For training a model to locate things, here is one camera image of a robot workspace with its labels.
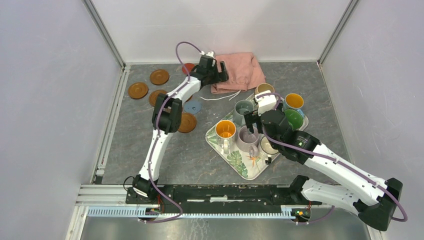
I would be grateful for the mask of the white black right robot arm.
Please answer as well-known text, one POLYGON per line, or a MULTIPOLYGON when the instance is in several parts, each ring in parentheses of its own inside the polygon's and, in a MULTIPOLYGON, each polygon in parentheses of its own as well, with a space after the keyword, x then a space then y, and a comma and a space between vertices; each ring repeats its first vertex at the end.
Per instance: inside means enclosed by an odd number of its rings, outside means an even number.
POLYGON ((379 231, 386 231, 391 221, 408 220, 400 204, 403 183, 396 178, 383 179, 356 167, 316 137, 293 129, 281 110, 254 110, 245 113, 244 120, 250 133, 257 126, 271 147, 286 159, 317 170, 338 183, 321 183, 299 175, 288 191, 293 203, 308 200, 342 208, 379 231))

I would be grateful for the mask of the floral leaf print tray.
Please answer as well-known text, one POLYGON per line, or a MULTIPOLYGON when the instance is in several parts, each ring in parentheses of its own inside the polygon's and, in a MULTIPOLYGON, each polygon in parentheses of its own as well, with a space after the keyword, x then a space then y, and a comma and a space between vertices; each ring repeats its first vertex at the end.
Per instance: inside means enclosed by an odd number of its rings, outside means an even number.
MULTIPOLYGON (((222 120, 229 120, 233 122, 233 111, 229 112, 222 120)), ((236 126, 236 142, 238 139, 238 132, 241 127, 236 126)), ((269 165, 259 157, 260 154, 260 141, 264 135, 259 133, 257 157, 251 157, 248 153, 239 150, 237 144, 232 146, 229 154, 223 154, 222 149, 217 144, 217 135, 215 132, 216 126, 211 127, 205 134, 206 142, 228 163, 235 171, 245 180, 256 179, 269 165)))

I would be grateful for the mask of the white mug orange inside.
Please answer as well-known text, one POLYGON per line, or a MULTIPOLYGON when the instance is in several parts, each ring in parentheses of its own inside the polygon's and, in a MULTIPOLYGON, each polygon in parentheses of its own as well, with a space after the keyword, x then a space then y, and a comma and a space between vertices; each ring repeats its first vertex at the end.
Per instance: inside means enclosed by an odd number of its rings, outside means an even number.
POLYGON ((221 120, 215 127, 217 145, 222 149, 222 153, 228 155, 231 148, 236 143, 237 128, 230 120, 221 120))

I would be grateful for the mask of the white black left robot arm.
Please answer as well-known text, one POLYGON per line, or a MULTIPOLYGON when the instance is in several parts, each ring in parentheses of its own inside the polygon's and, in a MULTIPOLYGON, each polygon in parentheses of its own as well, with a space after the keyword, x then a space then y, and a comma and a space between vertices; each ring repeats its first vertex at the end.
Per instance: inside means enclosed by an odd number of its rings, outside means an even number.
POLYGON ((225 63, 217 61, 214 54, 213 51, 202 54, 199 63, 178 87, 156 97, 151 144, 144 164, 132 182, 133 190, 145 204, 151 204, 157 198, 158 191, 154 185, 159 179, 160 165, 167 145, 180 128, 183 104, 203 87, 229 79, 225 63))

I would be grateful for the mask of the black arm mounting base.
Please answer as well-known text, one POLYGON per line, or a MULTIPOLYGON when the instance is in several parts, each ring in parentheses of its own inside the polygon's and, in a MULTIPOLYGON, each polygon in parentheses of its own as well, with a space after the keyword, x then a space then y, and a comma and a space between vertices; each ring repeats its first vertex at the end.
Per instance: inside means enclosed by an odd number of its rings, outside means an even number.
POLYGON ((221 215, 226 214, 280 214, 282 206, 307 206, 302 194, 307 176, 298 175, 290 185, 175 185, 158 186, 161 196, 149 183, 148 196, 142 196, 133 186, 127 189, 126 204, 158 204, 165 214, 221 215))

